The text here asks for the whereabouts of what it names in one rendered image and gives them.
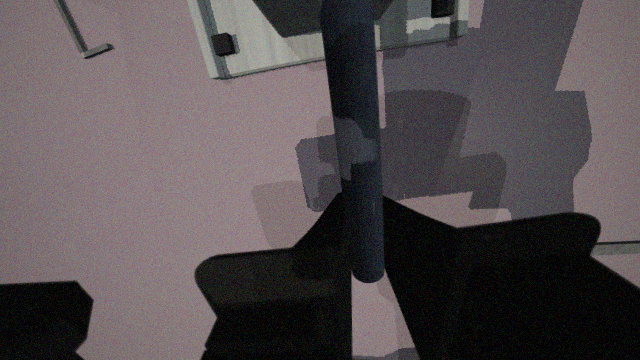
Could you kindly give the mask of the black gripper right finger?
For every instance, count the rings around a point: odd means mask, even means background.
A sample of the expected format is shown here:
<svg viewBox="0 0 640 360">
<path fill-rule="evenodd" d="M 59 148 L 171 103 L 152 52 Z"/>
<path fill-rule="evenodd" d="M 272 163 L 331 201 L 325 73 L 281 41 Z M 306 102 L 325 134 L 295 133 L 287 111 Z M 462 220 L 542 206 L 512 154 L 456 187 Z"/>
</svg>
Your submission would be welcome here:
<svg viewBox="0 0 640 360">
<path fill-rule="evenodd" d="M 585 213 L 453 227 L 383 195 L 384 267 L 421 360 L 449 360 L 470 272 L 489 263 L 582 250 L 601 224 Z"/>
</svg>

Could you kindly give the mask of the grey flat bar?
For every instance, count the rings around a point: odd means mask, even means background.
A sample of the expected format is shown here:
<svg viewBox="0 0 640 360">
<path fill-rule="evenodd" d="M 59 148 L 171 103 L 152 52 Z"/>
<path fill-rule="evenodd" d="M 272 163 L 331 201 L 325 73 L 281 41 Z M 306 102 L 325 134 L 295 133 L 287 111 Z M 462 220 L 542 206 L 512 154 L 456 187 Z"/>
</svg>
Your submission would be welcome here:
<svg viewBox="0 0 640 360">
<path fill-rule="evenodd" d="M 640 254 L 640 241 L 596 242 L 590 256 L 632 253 Z"/>
</svg>

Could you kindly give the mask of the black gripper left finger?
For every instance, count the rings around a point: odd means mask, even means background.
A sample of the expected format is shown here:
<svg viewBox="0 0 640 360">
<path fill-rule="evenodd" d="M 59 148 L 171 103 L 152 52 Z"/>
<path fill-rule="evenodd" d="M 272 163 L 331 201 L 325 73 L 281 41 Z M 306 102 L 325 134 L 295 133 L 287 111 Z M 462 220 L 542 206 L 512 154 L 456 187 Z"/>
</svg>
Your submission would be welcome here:
<svg viewBox="0 0 640 360">
<path fill-rule="evenodd" d="M 195 269 L 217 318 L 229 308 L 318 304 L 339 360 L 352 360 L 351 277 L 342 192 L 294 246 L 218 254 Z"/>
</svg>

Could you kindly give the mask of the black l-shaped hex key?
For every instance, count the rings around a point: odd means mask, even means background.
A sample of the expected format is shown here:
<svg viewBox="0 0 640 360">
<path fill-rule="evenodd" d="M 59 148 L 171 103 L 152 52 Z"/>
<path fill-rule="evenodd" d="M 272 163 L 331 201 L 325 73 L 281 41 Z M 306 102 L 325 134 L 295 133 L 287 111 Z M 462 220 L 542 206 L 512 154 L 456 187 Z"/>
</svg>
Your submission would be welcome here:
<svg viewBox="0 0 640 360">
<path fill-rule="evenodd" d="M 80 38 L 80 35 L 78 34 L 78 31 L 76 30 L 76 27 L 74 26 L 74 23 L 69 13 L 67 12 L 68 10 L 66 9 L 64 2 L 62 1 L 63 0 L 54 0 L 54 3 L 56 4 L 55 6 L 57 6 L 57 9 L 59 10 L 58 12 L 60 12 L 60 15 L 62 16 L 62 19 L 64 20 L 64 23 L 69 30 L 69 33 L 71 34 L 71 37 L 73 38 L 73 41 L 75 42 L 83 59 L 92 58 L 97 54 L 112 49 L 111 44 L 105 43 L 99 47 L 95 47 L 87 51 L 87 48 L 85 48 L 84 43 L 82 42 L 82 39 Z"/>
</svg>

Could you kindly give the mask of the dark blue cylinder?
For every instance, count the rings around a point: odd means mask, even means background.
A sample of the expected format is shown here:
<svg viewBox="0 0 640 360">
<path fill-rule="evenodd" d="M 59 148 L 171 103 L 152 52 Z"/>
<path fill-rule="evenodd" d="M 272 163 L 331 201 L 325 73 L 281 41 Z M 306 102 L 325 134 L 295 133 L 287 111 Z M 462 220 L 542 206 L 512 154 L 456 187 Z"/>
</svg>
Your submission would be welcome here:
<svg viewBox="0 0 640 360">
<path fill-rule="evenodd" d="M 373 0 L 317 0 L 353 276 L 385 273 Z"/>
</svg>

